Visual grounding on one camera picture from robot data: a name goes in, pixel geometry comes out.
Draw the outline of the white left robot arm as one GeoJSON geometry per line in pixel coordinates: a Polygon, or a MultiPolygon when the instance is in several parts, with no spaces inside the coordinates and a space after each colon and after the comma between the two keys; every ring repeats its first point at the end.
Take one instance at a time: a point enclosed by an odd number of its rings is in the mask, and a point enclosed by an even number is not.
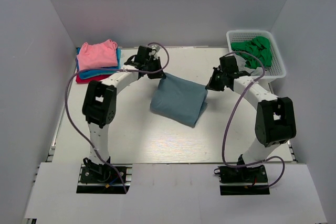
{"type": "Polygon", "coordinates": [[[131,57],[126,61],[126,66],[128,69],[114,73],[102,81],[91,81],[82,107],[90,135],[90,155],[83,162],[101,182],[108,180],[111,175],[108,129],[116,114],[117,95],[144,75],[150,79],[165,78],[160,57],[157,56],[144,62],[131,57]]]}

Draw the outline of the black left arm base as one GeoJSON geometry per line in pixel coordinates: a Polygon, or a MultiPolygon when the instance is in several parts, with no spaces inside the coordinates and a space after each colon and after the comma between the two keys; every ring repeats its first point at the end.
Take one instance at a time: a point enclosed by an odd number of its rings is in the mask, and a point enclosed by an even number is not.
{"type": "MultiPolygon", "coordinates": [[[[129,190],[132,179],[131,165],[117,165],[126,190],[129,190]]],[[[81,165],[78,183],[77,194],[125,194],[122,182],[114,169],[107,172],[102,178],[97,178],[94,172],[90,171],[84,164],[81,165]]]]}

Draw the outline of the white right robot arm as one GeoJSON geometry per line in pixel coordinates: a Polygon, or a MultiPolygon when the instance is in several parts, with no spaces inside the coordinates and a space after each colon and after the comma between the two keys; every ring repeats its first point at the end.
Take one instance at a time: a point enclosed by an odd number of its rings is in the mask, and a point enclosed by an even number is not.
{"type": "Polygon", "coordinates": [[[259,83],[261,77],[252,77],[245,71],[228,73],[213,68],[207,90],[224,91],[230,88],[239,98],[229,116],[222,143],[222,160],[230,168],[237,168],[238,177],[247,182],[256,175],[255,167],[276,158],[270,154],[280,145],[296,136],[296,120],[293,101],[289,97],[278,97],[259,83]],[[242,100],[256,110],[255,140],[247,151],[241,154],[241,163],[230,165],[226,162],[225,147],[230,124],[242,100]]]}

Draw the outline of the grey-blue t-shirt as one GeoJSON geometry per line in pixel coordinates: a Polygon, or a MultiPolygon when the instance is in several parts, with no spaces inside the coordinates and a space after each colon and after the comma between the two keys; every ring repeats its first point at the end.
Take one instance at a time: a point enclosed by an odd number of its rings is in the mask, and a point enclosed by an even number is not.
{"type": "Polygon", "coordinates": [[[195,127],[207,107],[204,85],[167,73],[161,79],[150,103],[150,110],[158,115],[195,127]]]}

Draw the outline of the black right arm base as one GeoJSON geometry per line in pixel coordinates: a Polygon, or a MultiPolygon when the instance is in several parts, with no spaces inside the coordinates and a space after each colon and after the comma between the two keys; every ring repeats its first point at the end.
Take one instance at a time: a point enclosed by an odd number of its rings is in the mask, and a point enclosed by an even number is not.
{"type": "Polygon", "coordinates": [[[214,169],[214,175],[219,177],[221,196],[270,194],[268,177],[264,165],[252,168],[219,166],[214,169]]]}

